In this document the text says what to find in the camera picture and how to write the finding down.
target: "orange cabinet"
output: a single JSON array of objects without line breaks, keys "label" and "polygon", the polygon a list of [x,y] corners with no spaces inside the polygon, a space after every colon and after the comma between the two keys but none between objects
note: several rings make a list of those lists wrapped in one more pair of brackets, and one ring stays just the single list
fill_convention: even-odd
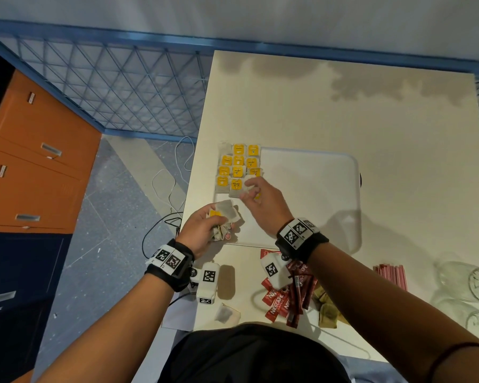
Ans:
[{"label": "orange cabinet", "polygon": [[72,232],[85,184],[0,151],[0,226]]},{"label": "orange cabinet", "polygon": [[0,138],[89,173],[100,137],[98,130],[39,85],[14,72],[0,105]]}]

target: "white wall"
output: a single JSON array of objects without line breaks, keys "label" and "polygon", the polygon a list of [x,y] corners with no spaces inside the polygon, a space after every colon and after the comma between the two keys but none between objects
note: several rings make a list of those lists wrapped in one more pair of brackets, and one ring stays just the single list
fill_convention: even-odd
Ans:
[{"label": "white wall", "polygon": [[479,0],[0,0],[0,19],[479,60]]}]

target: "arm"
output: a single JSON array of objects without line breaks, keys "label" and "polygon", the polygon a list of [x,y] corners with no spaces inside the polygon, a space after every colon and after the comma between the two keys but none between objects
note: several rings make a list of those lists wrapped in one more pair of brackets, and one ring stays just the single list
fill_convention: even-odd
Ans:
[{"label": "arm", "polygon": [[[256,188],[242,200],[262,229],[276,235],[293,216],[278,189],[261,177],[246,182],[253,184]],[[258,192],[260,202],[253,198]],[[479,343],[438,309],[378,276],[332,243],[316,247],[307,263],[353,328],[409,382],[424,381],[431,364],[452,345]],[[479,348],[454,353],[438,367],[433,381],[479,381]]]},{"label": "arm", "polygon": [[[186,221],[176,241],[199,258],[205,252],[214,225],[227,218],[206,213],[208,204]],[[75,340],[41,375],[38,383],[123,383],[133,379],[154,340],[172,288],[152,274],[144,275],[121,301]]]}]

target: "white table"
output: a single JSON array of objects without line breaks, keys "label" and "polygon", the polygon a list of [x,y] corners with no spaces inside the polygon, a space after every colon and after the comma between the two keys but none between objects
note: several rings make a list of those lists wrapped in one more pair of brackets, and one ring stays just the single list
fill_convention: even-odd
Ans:
[{"label": "white table", "polygon": [[[363,242],[354,257],[369,267],[404,265],[409,291],[425,301],[438,289],[433,264],[444,253],[479,265],[471,74],[216,51],[183,220],[213,200],[221,141],[355,156]],[[199,304],[194,329],[220,328],[221,302],[241,322],[268,323],[259,249],[226,244],[214,260],[234,268],[234,296]],[[317,316],[302,317],[298,331],[339,354],[384,360],[347,325],[320,330]]]}]

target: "glass cup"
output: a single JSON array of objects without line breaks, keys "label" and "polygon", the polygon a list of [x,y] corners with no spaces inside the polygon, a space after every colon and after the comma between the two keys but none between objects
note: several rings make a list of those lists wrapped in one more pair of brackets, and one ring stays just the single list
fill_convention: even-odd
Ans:
[{"label": "glass cup", "polygon": [[479,309],[452,298],[441,300],[434,306],[479,338]]},{"label": "glass cup", "polygon": [[479,267],[448,261],[437,268],[438,280],[449,295],[466,302],[479,302]]}]

